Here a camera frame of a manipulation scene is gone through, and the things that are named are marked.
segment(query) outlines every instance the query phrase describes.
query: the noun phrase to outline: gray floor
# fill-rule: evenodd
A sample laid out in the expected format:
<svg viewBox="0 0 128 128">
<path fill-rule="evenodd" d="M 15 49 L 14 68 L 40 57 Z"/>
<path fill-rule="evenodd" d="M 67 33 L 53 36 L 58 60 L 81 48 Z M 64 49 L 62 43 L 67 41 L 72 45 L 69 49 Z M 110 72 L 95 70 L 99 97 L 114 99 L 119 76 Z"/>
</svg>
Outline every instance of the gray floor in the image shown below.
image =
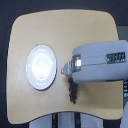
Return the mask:
<svg viewBox="0 0 128 128">
<path fill-rule="evenodd" d="M 128 41 L 128 26 L 117 26 L 117 31 L 120 40 Z"/>
</svg>

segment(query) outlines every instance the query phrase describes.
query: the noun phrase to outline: round plate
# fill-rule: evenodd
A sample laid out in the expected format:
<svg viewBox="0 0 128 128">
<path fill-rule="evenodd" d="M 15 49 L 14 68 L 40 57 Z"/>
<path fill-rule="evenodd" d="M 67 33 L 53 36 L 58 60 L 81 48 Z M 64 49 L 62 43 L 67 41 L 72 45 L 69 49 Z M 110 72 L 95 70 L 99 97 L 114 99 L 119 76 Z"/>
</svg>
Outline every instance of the round plate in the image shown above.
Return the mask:
<svg viewBox="0 0 128 128">
<path fill-rule="evenodd" d="M 35 47 L 29 54 L 26 73 L 30 84 L 38 89 L 46 89 L 56 74 L 56 58 L 52 50 L 45 46 Z"/>
</svg>

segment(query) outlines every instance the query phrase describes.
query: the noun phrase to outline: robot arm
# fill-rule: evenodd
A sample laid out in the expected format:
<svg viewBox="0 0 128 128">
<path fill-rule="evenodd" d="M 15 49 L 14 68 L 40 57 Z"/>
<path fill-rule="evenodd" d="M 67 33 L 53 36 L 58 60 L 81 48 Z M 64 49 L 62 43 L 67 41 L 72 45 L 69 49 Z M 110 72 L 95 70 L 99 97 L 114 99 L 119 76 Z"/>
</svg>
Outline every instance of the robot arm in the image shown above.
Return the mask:
<svg viewBox="0 0 128 128">
<path fill-rule="evenodd" d="M 70 78 L 70 100 L 75 103 L 77 84 L 128 79 L 128 44 L 125 40 L 84 44 L 72 52 L 61 73 Z"/>
</svg>

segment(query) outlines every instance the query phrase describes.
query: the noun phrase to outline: tan table surface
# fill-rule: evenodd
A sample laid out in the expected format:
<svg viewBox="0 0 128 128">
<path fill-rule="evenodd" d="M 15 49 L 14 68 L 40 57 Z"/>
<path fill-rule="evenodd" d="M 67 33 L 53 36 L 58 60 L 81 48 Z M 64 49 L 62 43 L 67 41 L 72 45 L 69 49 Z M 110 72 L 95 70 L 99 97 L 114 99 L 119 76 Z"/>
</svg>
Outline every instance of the tan table surface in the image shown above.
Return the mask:
<svg viewBox="0 0 128 128">
<path fill-rule="evenodd" d="M 89 10 L 44 11 L 24 15 L 13 24 L 7 63 L 7 115 L 10 123 L 25 123 L 40 116 L 77 111 L 104 119 L 118 119 L 123 111 L 121 82 L 79 85 L 76 104 L 69 100 L 67 78 L 61 68 L 72 50 L 84 43 L 118 40 L 115 22 L 106 12 Z M 28 82 L 26 61 L 37 45 L 49 46 L 57 59 L 52 86 L 37 91 Z"/>
</svg>

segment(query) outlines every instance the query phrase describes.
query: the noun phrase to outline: wooden tabletop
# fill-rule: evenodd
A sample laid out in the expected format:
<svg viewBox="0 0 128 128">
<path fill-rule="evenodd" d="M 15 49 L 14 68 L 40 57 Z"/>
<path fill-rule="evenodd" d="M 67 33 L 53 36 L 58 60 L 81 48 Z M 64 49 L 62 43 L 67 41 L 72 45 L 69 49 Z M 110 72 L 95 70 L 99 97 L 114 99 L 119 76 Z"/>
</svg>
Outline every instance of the wooden tabletop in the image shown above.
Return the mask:
<svg viewBox="0 0 128 128">
<path fill-rule="evenodd" d="M 77 111 L 104 119 L 119 119 L 123 111 L 121 82 L 79 85 L 76 104 L 69 100 L 67 78 L 61 68 L 71 60 L 72 50 L 85 43 L 118 40 L 115 22 L 106 12 L 56 10 L 20 16 L 13 24 L 7 62 L 7 115 L 20 124 L 40 116 Z M 57 60 L 55 81 L 45 91 L 34 89 L 26 75 L 30 51 L 47 45 Z"/>
</svg>

